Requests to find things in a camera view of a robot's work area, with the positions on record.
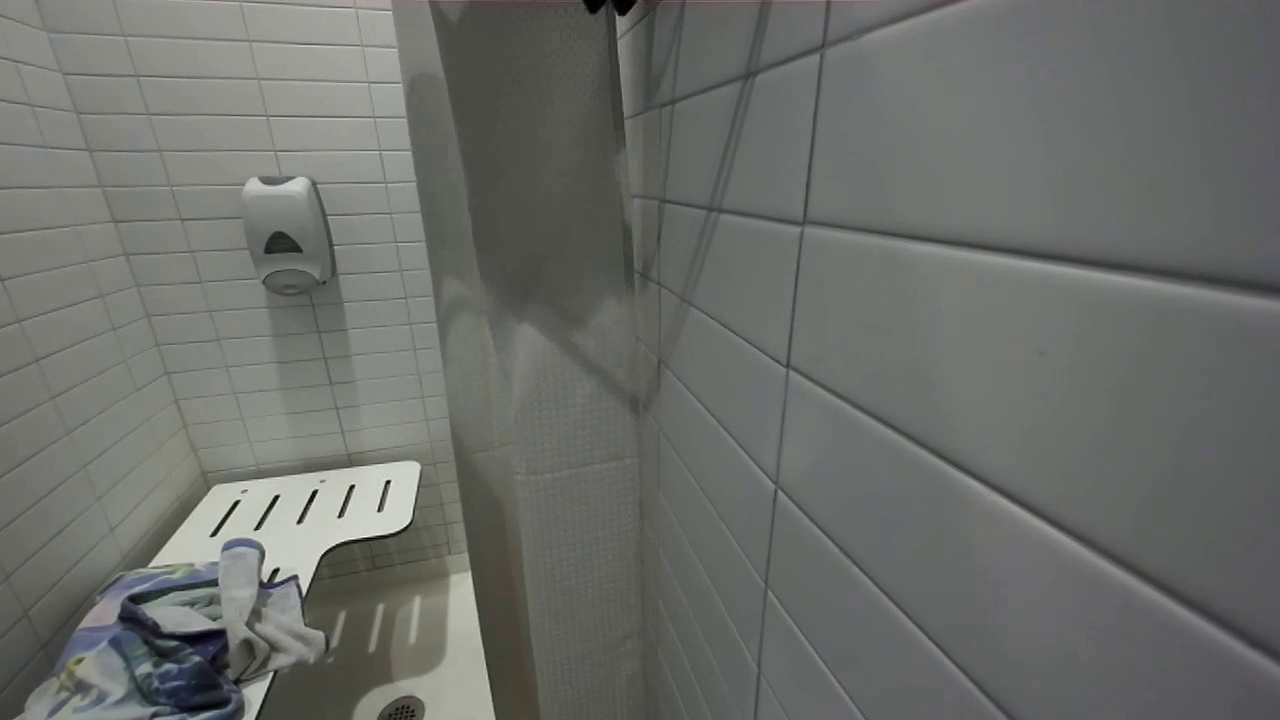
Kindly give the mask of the white shower curtain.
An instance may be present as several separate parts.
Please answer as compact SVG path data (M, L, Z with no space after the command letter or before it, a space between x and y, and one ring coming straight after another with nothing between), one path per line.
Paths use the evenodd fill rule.
M644 720L614 13L392 6L497 720Z

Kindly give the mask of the white slotted shower bench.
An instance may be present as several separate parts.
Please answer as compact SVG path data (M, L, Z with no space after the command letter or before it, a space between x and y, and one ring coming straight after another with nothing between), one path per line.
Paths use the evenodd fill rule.
M151 564L212 561L227 541L250 538L265 548L262 577L297 577L307 592L330 550L410 525L421 470L398 461L215 484Z

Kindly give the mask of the blue patterned towel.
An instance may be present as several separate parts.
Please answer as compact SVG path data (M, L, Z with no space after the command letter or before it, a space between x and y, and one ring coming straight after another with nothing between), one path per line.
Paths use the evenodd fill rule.
M328 652L298 577L268 582L234 538L209 562L122 573L95 601L20 720L246 720L244 687Z

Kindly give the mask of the white wall soap dispenser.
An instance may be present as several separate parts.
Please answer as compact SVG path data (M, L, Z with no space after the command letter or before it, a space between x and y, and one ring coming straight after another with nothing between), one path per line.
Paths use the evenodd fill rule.
M317 186L305 176L256 176L241 191L253 269L270 293L298 296L335 274L332 232Z

